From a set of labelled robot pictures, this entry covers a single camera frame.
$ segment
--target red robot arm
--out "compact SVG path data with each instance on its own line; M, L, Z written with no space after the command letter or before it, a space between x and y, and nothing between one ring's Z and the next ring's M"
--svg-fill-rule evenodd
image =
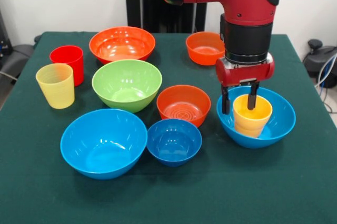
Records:
M220 2L225 10L221 17L221 37L226 45L225 57L216 62L222 85L223 112L229 113L227 88L252 84L248 108L255 107L259 82L274 71L268 53L273 20L279 0L166 0L170 4Z

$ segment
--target orange bowl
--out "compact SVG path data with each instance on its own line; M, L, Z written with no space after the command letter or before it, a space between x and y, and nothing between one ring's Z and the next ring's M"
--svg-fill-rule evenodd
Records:
M186 39L186 46L190 59L199 65L215 65L225 55L225 44L214 32L193 33Z
M89 49L103 64L121 59L147 60L155 46L149 32L136 27L113 27L94 35Z
M195 86L177 85L158 95L157 108L162 119L187 120L199 127L211 109L211 100L207 93Z

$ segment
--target table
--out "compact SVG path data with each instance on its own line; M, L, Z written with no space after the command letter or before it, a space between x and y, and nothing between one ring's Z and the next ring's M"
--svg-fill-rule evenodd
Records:
M161 90L195 85L211 98L200 127L203 145L186 165L169 168L147 150L125 175L108 181L78 174L63 160L60 138L78 116L106 106L91 88L101 66L90 53L94 33L44 33L0 112L0 222L7 223L337 223L337 130L286 35L273 35L275 73L261 86L285 97L297 122L281 142L245 149L225 133L215 105L214 67L190 61L187 34L154 34L148 61ZM50 108L35 81L62 45L84 50L85 81L75 103ZM137 113L147 127L160 119L155 101Z

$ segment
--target yellow cup in blue bowl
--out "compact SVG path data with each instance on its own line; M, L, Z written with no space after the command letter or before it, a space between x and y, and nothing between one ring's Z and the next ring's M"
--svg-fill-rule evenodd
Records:
M248 94L235 99L233 103L234 129L246 136L258 137L273 113L272 105L257 95L253 110L248 109Z

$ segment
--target blue bowl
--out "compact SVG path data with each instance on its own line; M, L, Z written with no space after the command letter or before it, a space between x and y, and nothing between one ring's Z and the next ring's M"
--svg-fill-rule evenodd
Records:
M146 142L146 127L137 116L118 109L100 109L78 117L67 127L61 153L81 174L112 179L135 165Z
M177 167L201 148L201 134L193 124L180 119L158 121L148 129L147 149L162 164Z
M250 92L249 86L236 87L229 90L229 98L233 104L234 100L243 94ZM264 127L262 133L257 138L245 136L234 129L233 105L229 115L222 113L222 96L217 101L216 112L221 124L227 134L239 145L258 149L267 147L281 140L295 126L296 115L290 103L281 95L265 88L259 88L257 94L266 98L273 107L273 114Z

